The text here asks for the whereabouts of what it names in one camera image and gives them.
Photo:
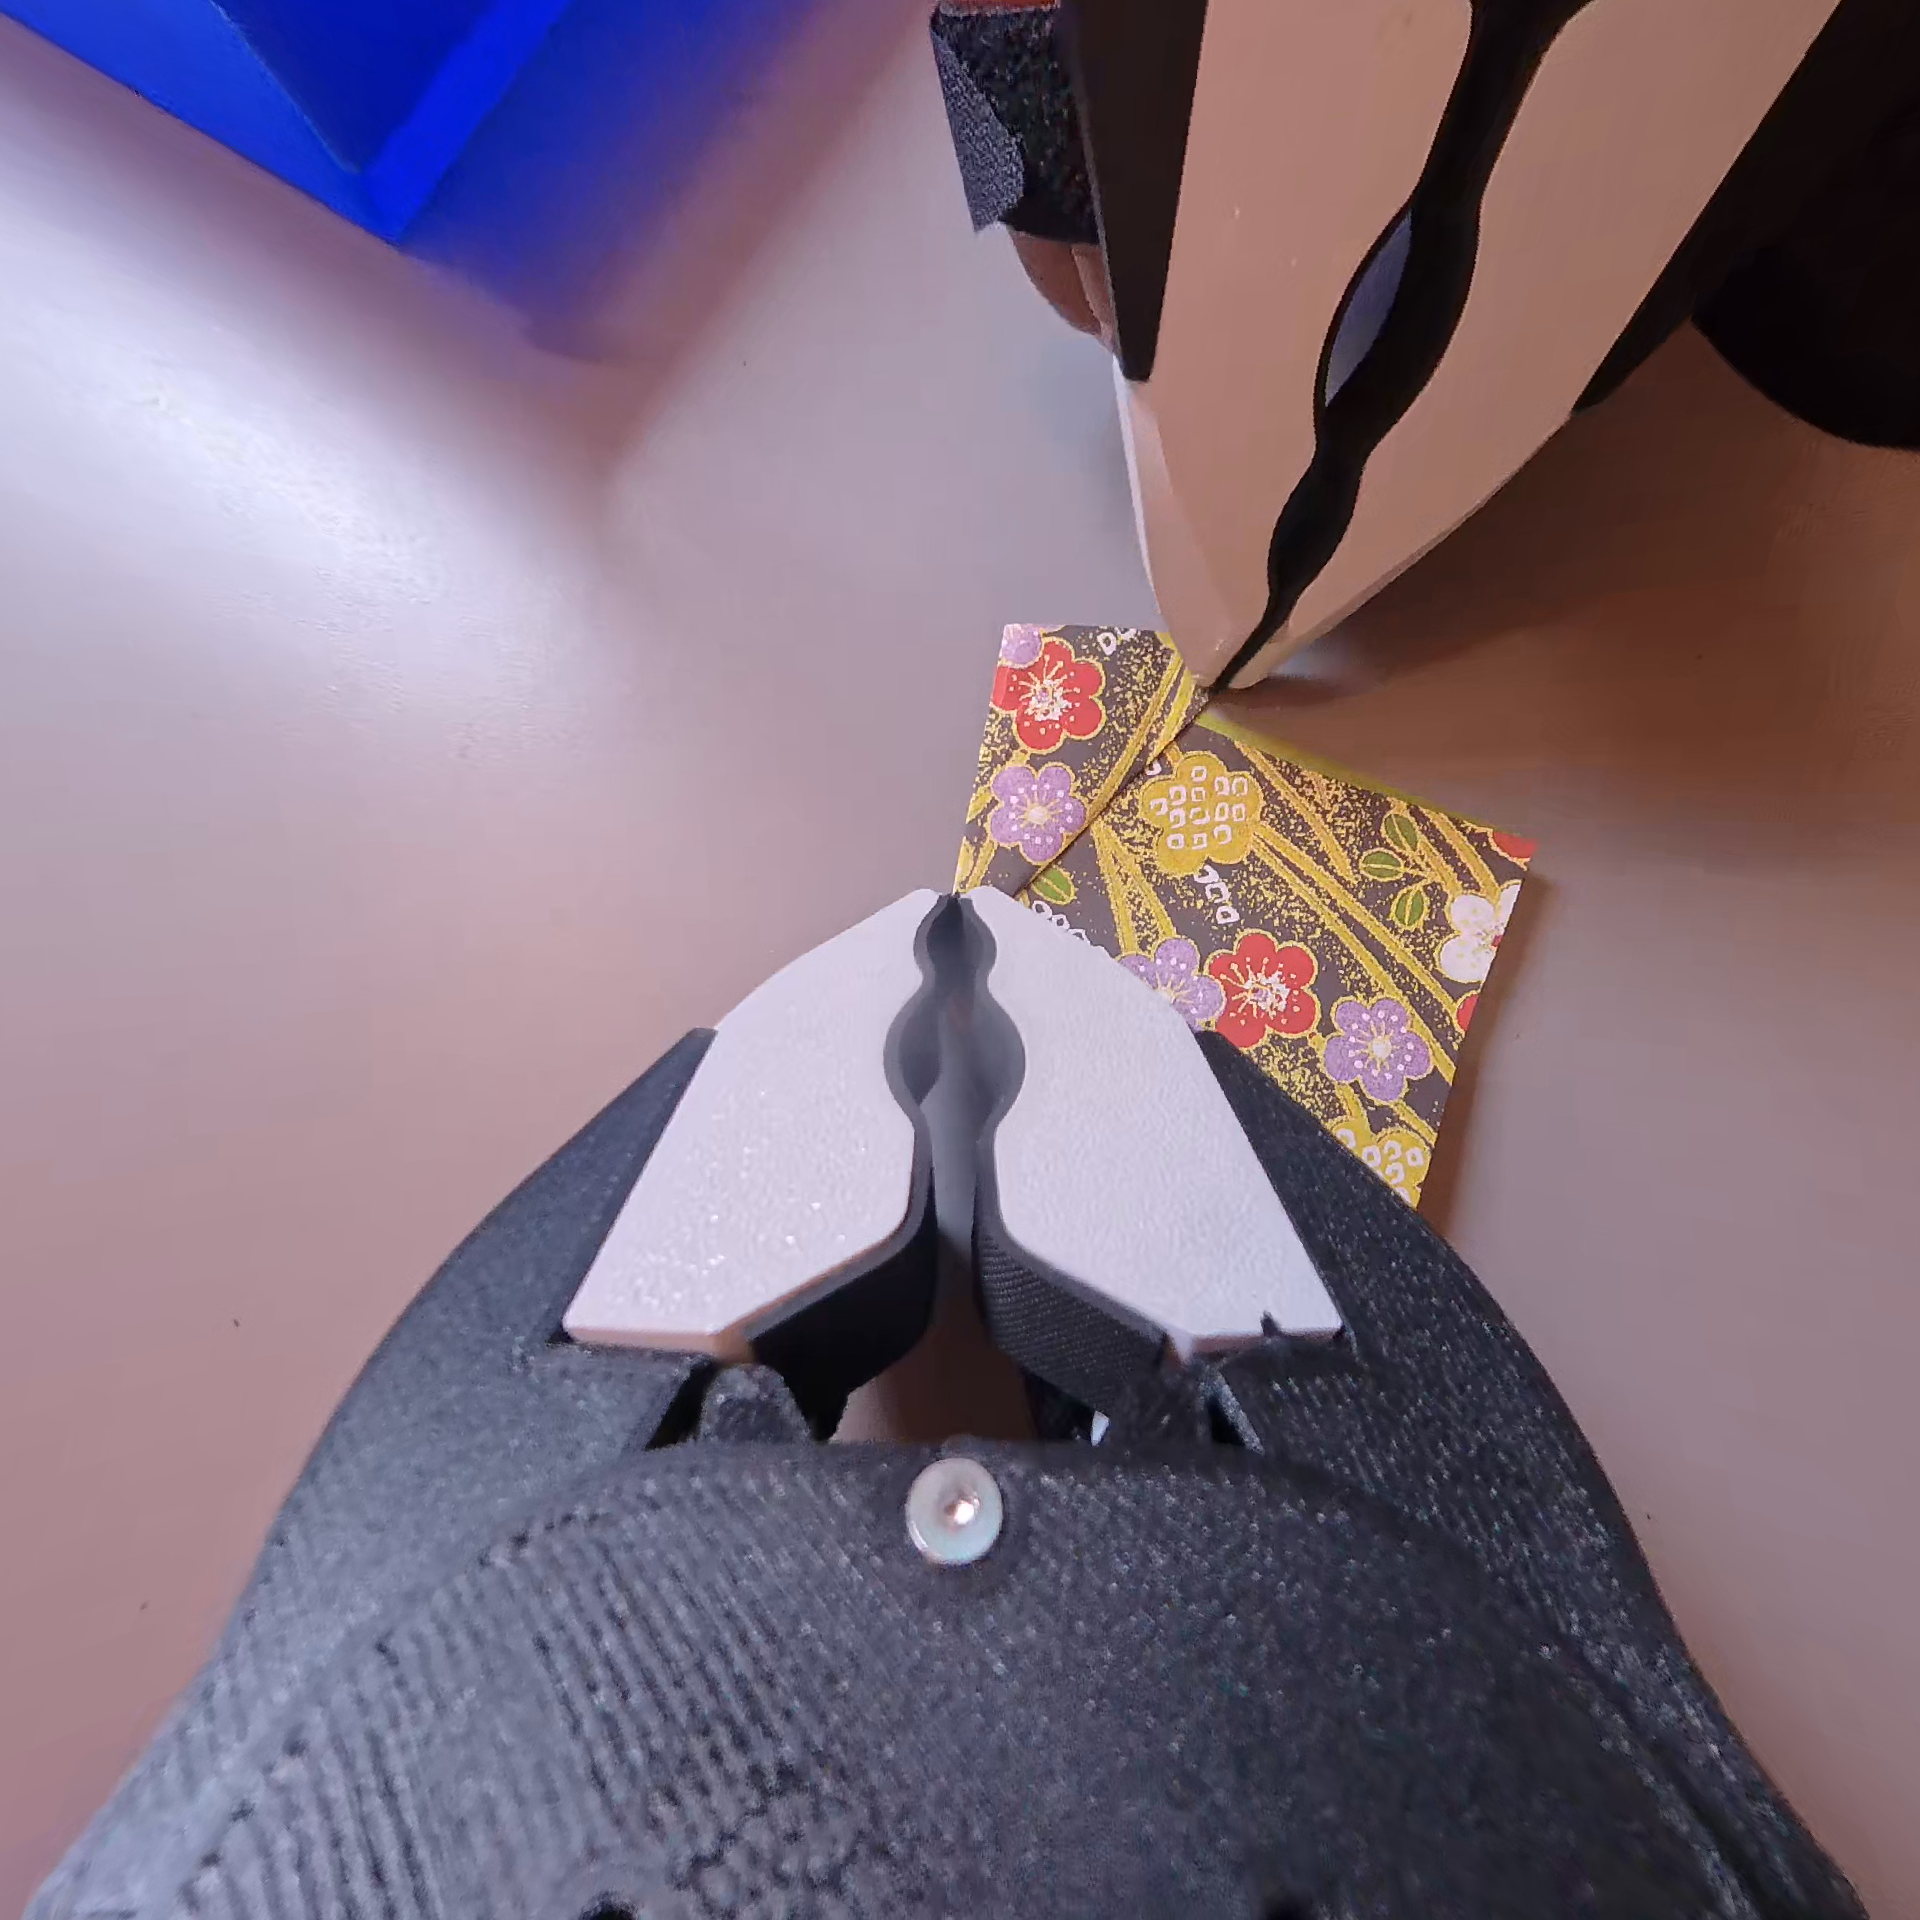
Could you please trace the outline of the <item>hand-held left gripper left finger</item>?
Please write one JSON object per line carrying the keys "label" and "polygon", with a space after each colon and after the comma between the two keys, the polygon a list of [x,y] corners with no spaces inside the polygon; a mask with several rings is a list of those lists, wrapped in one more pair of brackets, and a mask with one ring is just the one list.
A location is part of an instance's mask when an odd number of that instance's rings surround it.
{"label": "hand-held left gripper left finger", "polygon": [[954,910],[903,895],[711,1030],[568,1306],[574,1341],[752,1360],[820,1435],[912,1351],[940,1287],[924,1106]]}

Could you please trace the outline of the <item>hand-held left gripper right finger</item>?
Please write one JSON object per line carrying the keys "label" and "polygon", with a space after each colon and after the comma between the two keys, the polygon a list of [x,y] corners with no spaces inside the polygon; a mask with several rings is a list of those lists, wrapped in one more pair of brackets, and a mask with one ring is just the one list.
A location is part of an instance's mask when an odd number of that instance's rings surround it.
{"label": "hand-held left gripper right finger", "polygon": [[1343,1314],[1187,1020],[995,890],[963,895],[974,1043],[974,1269],[996,1347],[1114,1415],[1166,1360],[1326,1341]]}

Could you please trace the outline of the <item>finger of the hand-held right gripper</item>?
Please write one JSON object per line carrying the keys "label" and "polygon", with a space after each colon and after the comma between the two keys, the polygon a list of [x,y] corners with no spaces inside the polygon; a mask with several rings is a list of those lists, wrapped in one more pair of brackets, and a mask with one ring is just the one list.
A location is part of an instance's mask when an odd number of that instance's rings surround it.
{"label": "finger of the hand-held right gripper", "polygon": [[1218,680],[1312,460],[1329,331],[1408,200],[1468,51],[1465,2],[1212,2],[1150,379],[1122,428],[1148,581]]}
{"label": "finger of the hand-held right gripper", "polygon": [[1433,551],[1574,416],[1836,5],[1470,5],[1378,334],[1312,406],[1246,686]]}

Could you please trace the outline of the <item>green backed floral paper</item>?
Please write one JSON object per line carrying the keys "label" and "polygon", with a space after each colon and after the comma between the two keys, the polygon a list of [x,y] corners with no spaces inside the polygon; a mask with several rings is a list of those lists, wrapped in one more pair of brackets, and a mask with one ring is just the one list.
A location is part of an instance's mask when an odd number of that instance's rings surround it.
{"label": "green backed floral paper", "polygon": [[1001,631],[955,890],[1234,1045],[1417,1205],[1534,843],[1225,718],[1153,631]]}

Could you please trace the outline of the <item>blue plastic bin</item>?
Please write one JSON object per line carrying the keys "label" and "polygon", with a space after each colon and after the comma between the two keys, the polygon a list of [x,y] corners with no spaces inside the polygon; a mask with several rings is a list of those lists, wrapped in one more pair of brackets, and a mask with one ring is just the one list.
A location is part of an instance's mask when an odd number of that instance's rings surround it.
{"label": "blue plastic bin", "polygon": [[646,252],[792,7],[6,2],[6,15],[562,334]]}

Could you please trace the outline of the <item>person's right hand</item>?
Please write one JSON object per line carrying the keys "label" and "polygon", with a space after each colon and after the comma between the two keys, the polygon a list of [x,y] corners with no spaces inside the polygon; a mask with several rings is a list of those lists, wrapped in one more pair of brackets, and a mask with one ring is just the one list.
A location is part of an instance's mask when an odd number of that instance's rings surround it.
{"label": "person's right hand", "polygon": [[1051,310],[1119,356],[1119,322],[1105,250],[1057,243],[1026,231],[1010,231],[1010,243],[1025,275]]}

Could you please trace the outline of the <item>black textured pad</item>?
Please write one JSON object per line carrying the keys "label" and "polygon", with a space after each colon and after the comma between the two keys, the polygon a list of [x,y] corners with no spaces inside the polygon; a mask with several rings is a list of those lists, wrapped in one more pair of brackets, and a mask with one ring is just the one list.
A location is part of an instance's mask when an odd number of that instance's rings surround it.
{"label": "black textured pad", "polygon": [[1787,413],[1918,448],[1918,5],[1842,2],[1576,403],[1682,320]]}

